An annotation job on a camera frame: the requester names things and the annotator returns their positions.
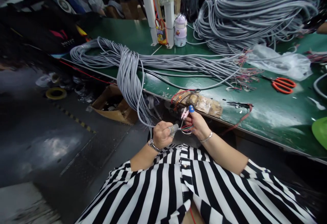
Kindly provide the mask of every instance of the plastic bag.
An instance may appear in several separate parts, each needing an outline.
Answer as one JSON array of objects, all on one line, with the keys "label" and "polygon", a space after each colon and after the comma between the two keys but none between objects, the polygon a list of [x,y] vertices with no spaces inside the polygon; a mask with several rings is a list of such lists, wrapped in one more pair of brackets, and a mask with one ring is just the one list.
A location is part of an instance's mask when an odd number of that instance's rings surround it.
[{"label": "plastic bag", "polygon": [[302,81],[312,74],[311,61],[304,55],[286,52],[278,54],[264,44],[257,44],[247,53],[247,63],[260,69],[282,74],[291,79]]}]

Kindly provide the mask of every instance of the hand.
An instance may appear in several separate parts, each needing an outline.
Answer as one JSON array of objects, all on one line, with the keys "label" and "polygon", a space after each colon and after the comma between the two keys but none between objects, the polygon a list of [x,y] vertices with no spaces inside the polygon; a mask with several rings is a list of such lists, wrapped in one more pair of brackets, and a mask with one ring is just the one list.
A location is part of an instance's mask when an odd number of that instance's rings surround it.
[{"label": "hand", "polygon": [[170,126],[173,126],[173,124],[165,121],[160,121],[156,127],[154,127],[153,143],[157,148],[163,149],[172,143],[173,138],[169,136],[170,130],[168,129]]},{"label": "hand", "polygon": [[209,129],[204,118],[199,113],[194,111],[192,105],[190,105],[189,107],[189,116],[190,117],[186,118],[185,123],[187,125],[191,125],[193,123],[193,125],[195,126],[195,128],[193,128],[192,130],[193,134],[196,135],[196,137],[200,141],[207,139],[211,133],[211,130]]}]

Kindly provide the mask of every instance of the striped shirt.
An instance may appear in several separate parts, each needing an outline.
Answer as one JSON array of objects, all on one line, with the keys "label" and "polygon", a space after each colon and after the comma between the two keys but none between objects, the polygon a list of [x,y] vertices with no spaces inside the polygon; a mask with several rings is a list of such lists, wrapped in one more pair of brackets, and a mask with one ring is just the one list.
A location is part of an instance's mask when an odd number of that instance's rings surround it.
[{"label": "striped shirt", "polygon": [[295,190],[251,160],[240,175],[188,145],[164,148],[147,170],[109,173],[76,223],[182,223],[193,200],[205,223],[315,223]]}]

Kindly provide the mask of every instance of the silver bracelet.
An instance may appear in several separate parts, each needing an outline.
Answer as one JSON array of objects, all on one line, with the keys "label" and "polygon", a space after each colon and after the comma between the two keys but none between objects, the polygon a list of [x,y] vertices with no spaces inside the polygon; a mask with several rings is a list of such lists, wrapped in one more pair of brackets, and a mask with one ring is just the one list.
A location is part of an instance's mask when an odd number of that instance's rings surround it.
[{"label": "silver bracelet", "polygon": [[157,148],[155,145],[154,145],[154,142],[153,142],[153,139],[150,139],[147,143],[150,147],[152,147],[154,150],[156,150],[157,152],[160,152],[161,149]]},{"label": "silver bracelet", "polygon": [[213,134],[213,132],[211,132],[210,135],[206,139],[204,139],[204,140],[202,140],[200,142],[201,143],[206,142],[207,140],[209,140],[212,137],[212,134]]}]

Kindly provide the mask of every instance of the clip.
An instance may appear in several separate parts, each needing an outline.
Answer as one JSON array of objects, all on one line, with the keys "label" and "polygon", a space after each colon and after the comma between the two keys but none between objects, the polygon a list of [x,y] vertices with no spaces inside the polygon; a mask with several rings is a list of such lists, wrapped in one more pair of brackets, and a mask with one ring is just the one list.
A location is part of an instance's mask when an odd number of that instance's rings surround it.
[{"label": "clip", "polygon": [[188,113],[189,113],[188,109],[187,108],[184,108],[184,110],[182,112],[181,119],[182,120],[185,120],[187,118],[187,116],[188,116]]}]

